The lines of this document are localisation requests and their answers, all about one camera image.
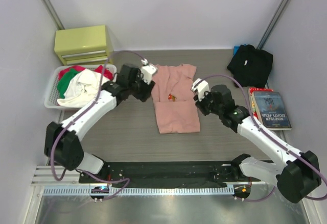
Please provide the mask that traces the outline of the aluminium corner post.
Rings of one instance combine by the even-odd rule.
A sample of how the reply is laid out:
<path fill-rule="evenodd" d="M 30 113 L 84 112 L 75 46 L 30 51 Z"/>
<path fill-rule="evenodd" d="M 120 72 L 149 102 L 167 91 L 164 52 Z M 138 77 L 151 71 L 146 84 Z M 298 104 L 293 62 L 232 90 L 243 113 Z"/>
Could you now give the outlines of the aluminium corner post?
<path fill-rule="evenodd" d="M 52 21 L 54 22 L 57 30 L 64 30 L 65 27 L 59 18 L 59 15 L 57 14 L 51 0 L 41 0 L 43 5 L 45 6 L 46 10 L 48 11 Z"/>
<path fill-rule="evenodd" d="M 256 47 L 257 49 L 263 49 L 263 47 L 266 45 L 268 39 L 270 38 L 271 34 L 273 33 L 278 22 L 281 20 L 282 15 L 286 11 L 290 2 L 291 2 L 291 0 L 281 0 L 276 11 L 274 12 L 274 14 L 272 16 L 267 28 L 264 31 L 263 36 L 261 37 L 261 39 Z"/>

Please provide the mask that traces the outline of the right aluminium corner post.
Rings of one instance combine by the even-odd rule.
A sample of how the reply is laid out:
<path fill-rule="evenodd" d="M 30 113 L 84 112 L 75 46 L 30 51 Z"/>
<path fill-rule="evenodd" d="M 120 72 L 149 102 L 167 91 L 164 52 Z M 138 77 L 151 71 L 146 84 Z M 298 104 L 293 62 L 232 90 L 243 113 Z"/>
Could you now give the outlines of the right aluminium corner post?
<path fill-rule="evenodd" d="M 263 36 L 261 37 L 261 39 L 256 47 L 257 49 L 263 49 L 263 47 L 266 45 L 268 39 L 270 38 L 271 34 L 273 33 L 278 22 L 281 20 L 282 15 L 286 11 L 290 2 L 291 2 L 291 0 L 281 0 L 276 11 L 274 12 L 274 14 L 272 16 L 267 28 L 264 31 Z"/>

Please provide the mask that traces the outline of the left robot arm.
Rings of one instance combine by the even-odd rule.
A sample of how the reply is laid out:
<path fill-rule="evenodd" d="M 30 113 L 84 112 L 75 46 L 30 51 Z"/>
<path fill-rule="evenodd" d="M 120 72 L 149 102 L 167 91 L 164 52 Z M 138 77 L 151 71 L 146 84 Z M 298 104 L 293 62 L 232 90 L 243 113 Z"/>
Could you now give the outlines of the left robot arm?
<path fill-rule="evenodd" d="M 81 141 L 101 117 L 129 96 L 145 102 L 155 85 L 156 73 L 157 67 L 153 64 L 144 63 L 141 67 L 124 64 L 116 79 L 101 85 L 97 96 L 87 105 L 62 123 L 51 122 L 47 126 L 44 154 L 69 171 L 87 171 L 97 183 L 105 182 L 108 170 L 104 160 L 85 152 Z"/>

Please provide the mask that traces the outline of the red green garment in basket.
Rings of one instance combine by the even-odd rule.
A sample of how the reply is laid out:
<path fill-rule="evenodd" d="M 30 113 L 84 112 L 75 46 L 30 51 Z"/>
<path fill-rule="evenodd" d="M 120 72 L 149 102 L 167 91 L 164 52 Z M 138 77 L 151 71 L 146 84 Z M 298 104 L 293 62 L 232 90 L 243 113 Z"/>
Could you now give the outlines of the red green garment in basket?
<path fill-rule="evenodd" d="M 58 84 L 57 84 L 57 90 L 59 91 L 59 95 L 61 98 L 64 98 L 64 94 L 68 89 L 70 81 L 80 72 L 85 70 L 86 68 L 79 65 L 74 65 L 72 67 L 66 68 L 62 71 L 59 71 L 58 73 Z M 104 69 L 103 65 L 99 65 L 96 67 L 96 69 L 90 69 L 97 73 L 102 73 L 102 70 Z M 113 80 L 113 76 L 116 73 L 116 71 L 110 71 L 109 69 L 104 70 L 104 77 L 106 77 L 109 80 Z"/>

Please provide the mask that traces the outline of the black folded t-shirt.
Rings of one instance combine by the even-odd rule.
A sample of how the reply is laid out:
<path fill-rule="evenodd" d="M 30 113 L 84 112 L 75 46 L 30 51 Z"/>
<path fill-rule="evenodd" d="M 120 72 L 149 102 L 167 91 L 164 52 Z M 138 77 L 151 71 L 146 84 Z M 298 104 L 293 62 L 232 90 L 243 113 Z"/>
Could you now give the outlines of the black folded t-shirt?
<path fill-rule="evenodd" d="M 227 66 L 243 87 L 264 88 L 272 71 L 273 54 L 254 46 L 240 45 Z"/>

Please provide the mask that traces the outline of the white t-shirt in basket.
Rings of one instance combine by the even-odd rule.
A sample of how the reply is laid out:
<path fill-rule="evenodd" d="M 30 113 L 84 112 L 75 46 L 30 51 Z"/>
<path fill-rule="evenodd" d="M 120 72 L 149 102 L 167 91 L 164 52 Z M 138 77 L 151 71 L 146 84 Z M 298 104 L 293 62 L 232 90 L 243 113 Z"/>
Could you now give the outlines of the white t-shirt in basket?
<path fill-rule="evenodd" d="M 97 96 L 101 78 L 102 84 L 109 81 L 101 73 L 89 69 L 83 70 L 70 81 L 64 98 L 57 99 L 57 103 L 65 107 L 85 106 Z"/>

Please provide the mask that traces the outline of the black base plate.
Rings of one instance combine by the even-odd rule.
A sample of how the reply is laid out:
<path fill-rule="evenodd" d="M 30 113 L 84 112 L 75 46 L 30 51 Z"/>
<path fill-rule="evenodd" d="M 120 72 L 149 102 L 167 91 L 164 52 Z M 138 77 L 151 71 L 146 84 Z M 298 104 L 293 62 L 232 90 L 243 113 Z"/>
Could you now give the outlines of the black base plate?
<path fill-rule="evenodd" d="M 105 181 L 129 178 L 128 188 L 175 189 L 226 187 L 230 182 L 258 182 L 229 161 L 106 162 L 95 176 Z"/>

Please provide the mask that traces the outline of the left aluminium corner post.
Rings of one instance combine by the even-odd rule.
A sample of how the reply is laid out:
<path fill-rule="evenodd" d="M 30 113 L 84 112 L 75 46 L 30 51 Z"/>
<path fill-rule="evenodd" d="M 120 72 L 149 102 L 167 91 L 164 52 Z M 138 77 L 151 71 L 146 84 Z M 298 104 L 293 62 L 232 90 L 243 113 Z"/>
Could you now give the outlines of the left aluminium corner post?
<path fill-rule="evenodd" d="M 51 0 L 41 0 L 43 5 L 45 6 L 46 10 L 48 11 L 52 21 L 54 22 L 57 30 L 64 30 L 65 27 L 59 18 L 59 15 L 57 14 Z"/>

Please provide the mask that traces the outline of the yellow-green drawer box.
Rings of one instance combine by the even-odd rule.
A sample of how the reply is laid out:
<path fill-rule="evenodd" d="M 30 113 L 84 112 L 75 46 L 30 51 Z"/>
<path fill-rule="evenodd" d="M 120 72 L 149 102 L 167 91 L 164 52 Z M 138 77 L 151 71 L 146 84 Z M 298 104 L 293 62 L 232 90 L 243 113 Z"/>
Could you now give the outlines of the yellow-green drawer box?
<path fill-rule="evenodd" d="M 63 65 L 103 63 L 113 52 L 107 26 L 57 30 L 54 51 Z"/>

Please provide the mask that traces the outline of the dark blue book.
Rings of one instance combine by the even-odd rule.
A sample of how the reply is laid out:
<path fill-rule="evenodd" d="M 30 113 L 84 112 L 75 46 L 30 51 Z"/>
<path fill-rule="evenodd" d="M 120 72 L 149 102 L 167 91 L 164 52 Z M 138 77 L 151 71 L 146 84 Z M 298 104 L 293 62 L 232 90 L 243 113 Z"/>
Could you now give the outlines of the dark blue book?
<path fill-rule="evenodd" d="M 283 99 L 278 92 L 253 93 L 258 120 L 271 131 L 291 130 Z"/>

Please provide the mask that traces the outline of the blue folded garment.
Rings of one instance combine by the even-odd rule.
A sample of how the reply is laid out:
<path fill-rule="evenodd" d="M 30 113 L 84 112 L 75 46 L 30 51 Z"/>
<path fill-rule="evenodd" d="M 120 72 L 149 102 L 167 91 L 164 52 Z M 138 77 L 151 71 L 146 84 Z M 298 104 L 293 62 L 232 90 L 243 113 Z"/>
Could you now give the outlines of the blue folded garment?
<path fill-rule="evenodd" d="M 241 47 L 240 45 L 234 47 L 234 49 L 233 49 L 233 55 L 235 55 L 238 52 L 238 50 L 240 49 L 240 47 Z"/>

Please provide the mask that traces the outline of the pink printed t-shirt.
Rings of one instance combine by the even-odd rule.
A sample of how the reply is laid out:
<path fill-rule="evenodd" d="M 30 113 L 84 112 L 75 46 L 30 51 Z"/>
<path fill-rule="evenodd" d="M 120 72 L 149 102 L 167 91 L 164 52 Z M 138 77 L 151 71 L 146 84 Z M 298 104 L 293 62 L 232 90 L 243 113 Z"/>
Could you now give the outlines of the pink printed t-shirt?
<path fill-rule="evenodd" d="M 161 134 L 199 133 L 200 120 L 191 91 L 197 67 L 157 65 L 151 96 Z"/>

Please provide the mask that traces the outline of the white plastic basket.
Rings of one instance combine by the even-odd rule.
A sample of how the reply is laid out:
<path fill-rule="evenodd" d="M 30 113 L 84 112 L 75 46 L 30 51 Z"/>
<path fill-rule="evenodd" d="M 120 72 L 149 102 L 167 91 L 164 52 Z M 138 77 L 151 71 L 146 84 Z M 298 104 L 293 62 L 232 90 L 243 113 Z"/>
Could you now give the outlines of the white plastic basket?
<path fill-rule="evenodd" d="M 99 66 L 103 66 L 103 64 L 97 64 L 97 65 L 80 65 L 81 67 L 84 67 L 89 70 L 95 70 Z M 69 70 L 73 66 L 60 66 L 55 69 L 52 77 L 49 79 L 49 83 L 46 88 L 45 92 L 45 99 L 44 99 L 44 106 L 48 109 L 58 109 L 58 110 L 78 110 L 81 107 L 65 107 L 60 106 L 57 103 L 57 99 L 60 98 L 59 90 L 57 89 L 57 85 L 59 82 L 59 73 L 63 70 Z M 111 72 L 112 74 L 115 74 L 117 71 L 117 68 L 113 64 L 107 64 L 106 69 Z"/>

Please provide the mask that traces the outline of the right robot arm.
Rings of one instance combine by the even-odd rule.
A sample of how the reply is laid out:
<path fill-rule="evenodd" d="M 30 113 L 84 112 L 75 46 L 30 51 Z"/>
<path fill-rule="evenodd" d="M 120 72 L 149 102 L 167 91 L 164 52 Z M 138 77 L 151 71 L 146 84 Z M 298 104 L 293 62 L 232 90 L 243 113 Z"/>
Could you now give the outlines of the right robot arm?
<path fill-rule="evenodd" d="M 326 182 L 313 152 L 303 153 L 264 127 L 247 108 L 235 104 L 226 85 L 210 88 L 207 81 L 198 79 L 191 91 L 195 93 L 195 105 L 203 115 L 217 115 L 226 127 L 251 141 L 271 160 L 267 163 L 248 154 L 238 156 L 230 169 L 234 180 L 251 177 L 264 181 L 292 203 L 308 198 L 322 182 Z"/>

